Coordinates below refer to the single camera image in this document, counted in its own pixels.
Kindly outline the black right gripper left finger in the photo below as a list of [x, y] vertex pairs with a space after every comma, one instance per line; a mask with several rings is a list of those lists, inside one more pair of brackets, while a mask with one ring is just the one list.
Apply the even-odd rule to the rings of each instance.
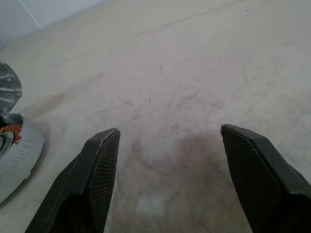
[[57, 176], [28, 233], [102, 233], [111, 203], [121, 132], [95, 134]]

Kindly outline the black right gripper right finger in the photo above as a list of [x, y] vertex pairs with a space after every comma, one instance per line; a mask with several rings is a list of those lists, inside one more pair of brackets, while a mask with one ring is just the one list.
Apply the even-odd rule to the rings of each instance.
[[309, 233], [311, 185], [263, 135], [223, 124], [230, 176], [254, 233]]

